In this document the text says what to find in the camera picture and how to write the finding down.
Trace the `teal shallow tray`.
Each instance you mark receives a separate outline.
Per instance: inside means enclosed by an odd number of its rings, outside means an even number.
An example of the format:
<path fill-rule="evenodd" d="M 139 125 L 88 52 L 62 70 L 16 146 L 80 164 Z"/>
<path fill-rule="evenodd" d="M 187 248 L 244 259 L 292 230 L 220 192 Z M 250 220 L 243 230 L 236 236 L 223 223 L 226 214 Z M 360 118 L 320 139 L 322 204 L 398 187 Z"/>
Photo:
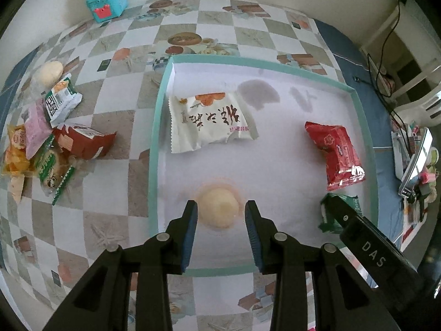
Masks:
<path fill-rule="evenodd" d="M 256 122 L 256 140 L 211 143 L 172 153 L 170 97 L 237 92 Z M 326 162 L 306 122 L 346 128 L 365 180 L 344 193 L 357 196 L 362 213 L 378 222 L 378 183 L 372 138 L 357 92 L 336 80 L 269 61 L 216 55 L 176 55 L 162 78 L 149 152 L 149 232 L 163 232 L 186 202 L 211 187 L 231 188 L 240 202 L 302 244 L 339 244 L 319 229 L 327 192 Z"/>

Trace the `red brown snack packet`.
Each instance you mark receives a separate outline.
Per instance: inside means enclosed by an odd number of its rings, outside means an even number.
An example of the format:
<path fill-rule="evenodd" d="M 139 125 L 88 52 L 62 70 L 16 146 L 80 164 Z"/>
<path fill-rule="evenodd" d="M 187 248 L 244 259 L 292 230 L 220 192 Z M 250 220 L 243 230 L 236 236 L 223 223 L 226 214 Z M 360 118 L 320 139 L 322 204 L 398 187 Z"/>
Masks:
<path fill-rule="evenodd" d="M 58 145 L 70 154 L 91 160 L 107 154 L 117 133 L 103 134 L 81 124 L 61 123 L 53 129 L 53 135 Z"/>

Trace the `cluttered desk items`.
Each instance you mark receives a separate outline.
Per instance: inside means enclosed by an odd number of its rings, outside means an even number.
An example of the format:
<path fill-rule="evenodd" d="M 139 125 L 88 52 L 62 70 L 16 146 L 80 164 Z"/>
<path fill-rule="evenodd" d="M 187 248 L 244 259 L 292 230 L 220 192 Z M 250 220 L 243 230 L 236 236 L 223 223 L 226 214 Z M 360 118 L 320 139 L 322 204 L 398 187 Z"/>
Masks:
<path fill-rule="evenodd" d="M 393 125 L 392 151 L 398 196 L 403 205 L 403 240 L 425 222 L 427 208 L 435 201 L 439 172 L 435 168 L 439 154 L 427 127 L 415 122 L 403 127 Z"/>

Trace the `white peach pastry packet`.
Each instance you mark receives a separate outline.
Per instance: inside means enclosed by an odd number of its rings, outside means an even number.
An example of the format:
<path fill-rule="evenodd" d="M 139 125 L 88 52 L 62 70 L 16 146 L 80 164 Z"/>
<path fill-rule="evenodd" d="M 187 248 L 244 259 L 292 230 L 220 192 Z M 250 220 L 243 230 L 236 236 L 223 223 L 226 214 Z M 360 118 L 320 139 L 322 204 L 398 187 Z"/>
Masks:
<path fill-rule="evenodd" d="M 259 137 L 252 114 L 236 92 L 172 96 L 168 106 L 173 154 L 193 152 L 210 143 Z"/>

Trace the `dark green snack packet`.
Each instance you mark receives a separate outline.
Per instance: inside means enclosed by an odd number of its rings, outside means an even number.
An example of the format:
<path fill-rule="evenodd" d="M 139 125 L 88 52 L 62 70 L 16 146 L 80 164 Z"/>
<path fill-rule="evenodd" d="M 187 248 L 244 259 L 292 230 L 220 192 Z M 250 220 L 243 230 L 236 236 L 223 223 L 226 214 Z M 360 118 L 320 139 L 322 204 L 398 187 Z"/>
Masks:
<path fill-rule="evenodd" d="M 327 193 L 320 206 L 322 222 L 318 228 L 323 233 L 341 234 L 354 213 L 362 216 L 358 196 Z"/>

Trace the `pink snack packet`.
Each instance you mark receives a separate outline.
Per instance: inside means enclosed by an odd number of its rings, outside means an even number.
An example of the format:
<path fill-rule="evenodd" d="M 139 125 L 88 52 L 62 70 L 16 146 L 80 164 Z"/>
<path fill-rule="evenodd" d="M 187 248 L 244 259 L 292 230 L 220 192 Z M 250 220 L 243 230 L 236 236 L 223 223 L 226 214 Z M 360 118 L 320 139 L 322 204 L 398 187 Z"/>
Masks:
<path fill-rule="evenodd" d="M 22 119 L 25 125 L 25 155 L 31 160 L 52 133 L 52 128 L 46 119 L 43 99 L 33 102 L 22 114 Z"/>

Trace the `wrapped round cream bun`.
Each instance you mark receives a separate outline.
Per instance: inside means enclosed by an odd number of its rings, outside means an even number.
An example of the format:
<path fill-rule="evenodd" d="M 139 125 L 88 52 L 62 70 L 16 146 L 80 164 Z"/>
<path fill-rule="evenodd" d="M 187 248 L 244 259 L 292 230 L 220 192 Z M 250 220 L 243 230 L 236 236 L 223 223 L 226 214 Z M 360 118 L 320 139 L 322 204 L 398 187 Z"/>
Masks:
<path fill-rule="evenodd" d="M 50 90 L 64 72 L 64 65 L 60 61 L 49 61 L 41 65 L 31 77 L 31 86 L 38 90 Z"/>

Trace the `round cream bun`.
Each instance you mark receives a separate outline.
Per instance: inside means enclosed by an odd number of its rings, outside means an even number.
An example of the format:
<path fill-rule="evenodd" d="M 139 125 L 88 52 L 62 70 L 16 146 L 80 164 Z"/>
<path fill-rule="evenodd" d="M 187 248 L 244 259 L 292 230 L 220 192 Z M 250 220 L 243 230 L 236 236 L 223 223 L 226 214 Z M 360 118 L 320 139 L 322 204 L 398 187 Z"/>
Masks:
<path fill-rule="evenodd" d="M 202 223 L 212 229 L 229 229 L 243 215 L 241 196 L 231 185 L 206 185 L 196 202 Z"/>
<path fill-rule="evenodd" d="M 31 77 L 31 86 L 38 90 L 50 90 L 64 72 L 64 65 L 60 61 L 49 61 L 41 65 Z"/>

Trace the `teal toy box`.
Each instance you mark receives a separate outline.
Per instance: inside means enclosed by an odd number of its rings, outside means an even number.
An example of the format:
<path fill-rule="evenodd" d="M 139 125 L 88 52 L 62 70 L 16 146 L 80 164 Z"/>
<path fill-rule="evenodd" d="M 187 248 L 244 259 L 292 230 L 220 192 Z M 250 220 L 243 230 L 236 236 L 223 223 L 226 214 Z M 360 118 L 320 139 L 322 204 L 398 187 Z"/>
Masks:
<path fill-rule="evenodd" d="M 86 5 L 96 22 L 105 22 L 119 17 L 128 0 L 86 0 Z"/>

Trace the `white shelf furniture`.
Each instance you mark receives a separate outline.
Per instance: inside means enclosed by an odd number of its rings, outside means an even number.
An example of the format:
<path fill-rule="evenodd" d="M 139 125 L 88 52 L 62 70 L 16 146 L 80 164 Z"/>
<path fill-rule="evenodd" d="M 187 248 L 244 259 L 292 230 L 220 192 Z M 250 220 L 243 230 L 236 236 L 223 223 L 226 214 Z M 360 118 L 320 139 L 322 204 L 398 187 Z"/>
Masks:
<path fill-rule="evenodd" d="M 440 124 L 440 37 L 415 0 L 398 2 L 360 51 L 375 87 L 404 122 Z"/>

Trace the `checkered tablecloth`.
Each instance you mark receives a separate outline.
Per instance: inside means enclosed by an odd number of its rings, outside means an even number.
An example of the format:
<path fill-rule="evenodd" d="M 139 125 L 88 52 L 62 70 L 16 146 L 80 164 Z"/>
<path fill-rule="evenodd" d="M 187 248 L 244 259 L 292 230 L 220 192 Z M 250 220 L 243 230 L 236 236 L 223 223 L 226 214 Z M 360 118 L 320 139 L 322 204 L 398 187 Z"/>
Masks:
<path fill-rule="evenodd" d="M 1 175 L 1 268 L 33 330 L 106 247 L 147 239 L 154 108 L 162 66 L 177 54 L 299 64 L 341 82 L 365 74 L 356 46 L 332 26 L 242 0 L 152 0 L 43 43 L 14 68 L 1 94 L 1 153 L 29 142 L 49 168 L 44 179 Z M 46 64 L 82 96 L 52 147 L 45 146 L 45 106 L 28 102 Z"/>

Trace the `clear green rice cracker packet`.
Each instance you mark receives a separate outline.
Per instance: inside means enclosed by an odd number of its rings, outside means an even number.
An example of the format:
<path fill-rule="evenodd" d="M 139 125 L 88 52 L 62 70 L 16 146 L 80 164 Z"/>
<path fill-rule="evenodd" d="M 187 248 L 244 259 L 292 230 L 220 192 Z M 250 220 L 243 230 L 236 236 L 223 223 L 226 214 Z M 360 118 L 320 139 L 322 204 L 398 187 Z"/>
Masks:
<path fill-rule="evenodd" d="M 76 160 L 50 134 L 34 157 L 36 176 L 46 196 L 55 205 L 73 177 Z"/>

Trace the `yellow orange snack packet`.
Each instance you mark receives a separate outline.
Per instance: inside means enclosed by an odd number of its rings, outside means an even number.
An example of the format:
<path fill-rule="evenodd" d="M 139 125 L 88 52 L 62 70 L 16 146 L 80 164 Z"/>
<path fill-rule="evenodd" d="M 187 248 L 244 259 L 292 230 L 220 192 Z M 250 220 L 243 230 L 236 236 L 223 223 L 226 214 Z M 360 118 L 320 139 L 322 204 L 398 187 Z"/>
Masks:
<path fill-rule="evenodd" d="M 16 204 L 22 199 L 25 177 L 31 173 L 31 162 L 26 158 L 25 126 L 7 126 L 9 144 L 4 152 L 1 174 L 9 176 L 8 191 Z"/>

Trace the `red nice snack packet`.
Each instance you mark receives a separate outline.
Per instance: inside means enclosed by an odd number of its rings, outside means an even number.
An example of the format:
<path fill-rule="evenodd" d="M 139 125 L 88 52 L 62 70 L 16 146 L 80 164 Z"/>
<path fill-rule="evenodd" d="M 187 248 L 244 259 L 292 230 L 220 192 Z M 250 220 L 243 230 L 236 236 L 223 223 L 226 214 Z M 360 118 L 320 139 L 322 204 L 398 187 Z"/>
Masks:
<path fill-rule="evenodd" d="M 327 190 L 335 191 L 365 180 L 365 170 L 343 126 L 305 122 L 305 130 L 326 160 Z"/>

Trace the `green white walnut packet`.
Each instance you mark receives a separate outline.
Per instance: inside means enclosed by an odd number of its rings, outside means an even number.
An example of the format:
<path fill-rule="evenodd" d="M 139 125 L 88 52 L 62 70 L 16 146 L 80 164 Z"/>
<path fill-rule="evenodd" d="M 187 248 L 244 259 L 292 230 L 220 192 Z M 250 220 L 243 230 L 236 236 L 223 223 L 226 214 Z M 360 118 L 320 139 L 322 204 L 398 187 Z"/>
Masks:
<path fill-rule="evenodd" d="M 52 128 L 64 122 L 82 101 L 83 96 L 75 89 L 71 77 L 70 73 L 66 74 L 44 97 Z"/>

